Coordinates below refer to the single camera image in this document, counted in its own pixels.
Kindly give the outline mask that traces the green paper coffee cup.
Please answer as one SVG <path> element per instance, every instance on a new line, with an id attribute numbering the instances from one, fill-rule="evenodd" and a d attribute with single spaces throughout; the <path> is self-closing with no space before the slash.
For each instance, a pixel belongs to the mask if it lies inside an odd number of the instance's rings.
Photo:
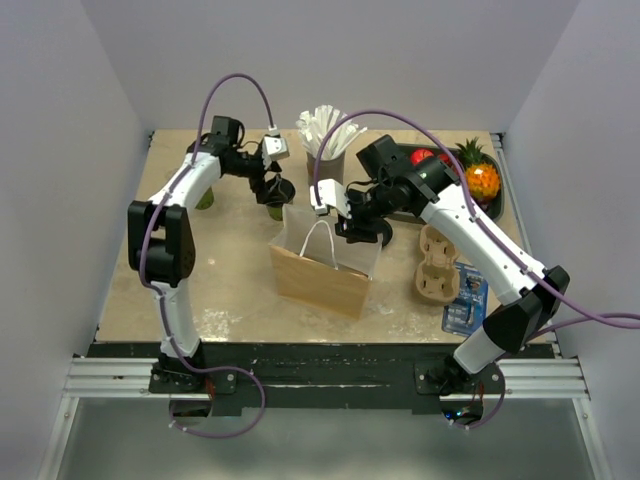
<path id="1" fill-rule="evenodd" d="M 272 203 L 266 205 L 269 217 L 275 221 L 283 221 L 283 203 Z"/>

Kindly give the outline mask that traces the brown paper bag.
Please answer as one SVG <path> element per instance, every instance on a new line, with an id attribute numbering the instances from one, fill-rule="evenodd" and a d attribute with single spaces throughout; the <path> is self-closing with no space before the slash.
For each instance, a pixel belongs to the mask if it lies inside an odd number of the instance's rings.
<path id="1" fill-rule="evenodd" d="M 282 208 L 282 219 L 282 230 L 269 243 L 278 294 L 360 319 L 381 243 L 349 244 L 335 233 L 335 218 L 318 217 L 293 205 Z"/>

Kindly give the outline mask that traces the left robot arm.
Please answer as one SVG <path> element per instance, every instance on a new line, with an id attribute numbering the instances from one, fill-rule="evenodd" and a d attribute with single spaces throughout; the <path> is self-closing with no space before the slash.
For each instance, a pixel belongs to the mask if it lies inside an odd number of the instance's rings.
<path id="1" fill-rule="evenodd" d="M 226 176 L 246 179 L 258 204 L 286 202 L 278 197 L 284 183 L 279 161 L 289 156 L 286 140 L 272 125 L 249 153 L 241 146 L 244 133 L 242 122 L 214 117 L 210 131 L 189 145 L 165 186 L 147 201 L 131 202 L 127 210 L 129 266 L 153 292 L 164 330 L 162 355 L 184 358 L 173 367 L 171 378 L 185 392 L 200 390 L 207 380 L 207 368 L 194 359 L 201 340 L 188 292 L 196 260 L 189 215 Z"/>

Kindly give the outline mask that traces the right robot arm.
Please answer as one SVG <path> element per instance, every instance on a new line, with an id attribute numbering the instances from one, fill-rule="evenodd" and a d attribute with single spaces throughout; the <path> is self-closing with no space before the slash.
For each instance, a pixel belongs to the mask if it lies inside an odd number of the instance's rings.
<path id="1" fill-rule="evenodd" d="M 437 157 L 418 163 L 385 135 L 357 158 L 373 182 L 367 192 L 347 193 L 347 211 L 338 215 L 337 235 L 350 243 L 374 242 L 384 217 L 409 211 L 450 240 L 481 272 L 500 302 L 481 327 L 463 341 L 433 374 L 459 393 L 481 380 L 481 370 L 506 353 L 515 354 L 558 311 L 569 274 L 545 267 L 467 200 L 460 175 Z"/>

